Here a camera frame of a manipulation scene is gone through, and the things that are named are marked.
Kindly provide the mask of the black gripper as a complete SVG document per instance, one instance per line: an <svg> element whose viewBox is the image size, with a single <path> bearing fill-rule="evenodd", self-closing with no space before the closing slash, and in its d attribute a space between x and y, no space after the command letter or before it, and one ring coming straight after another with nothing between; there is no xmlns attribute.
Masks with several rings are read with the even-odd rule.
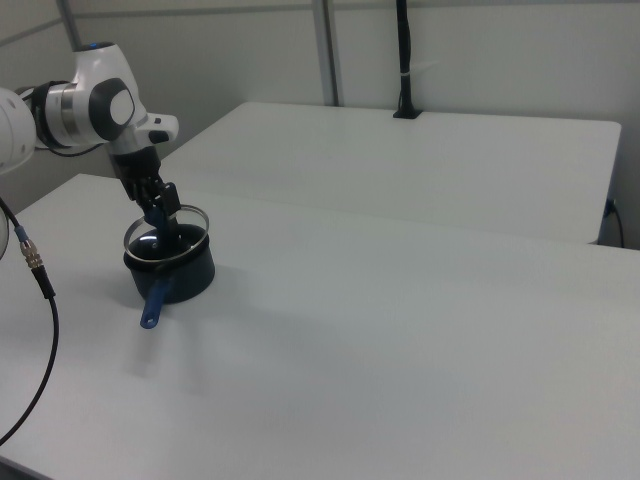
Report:
<svg viewBox="0 0 640 480"><path fill-rule="evenodd" d="M161 161L154 146L126 154L110 154L110 160L129 199L135 201L144 214L155 208L164 216L172 216L181 209L175 184L161 180Z"/></svg>

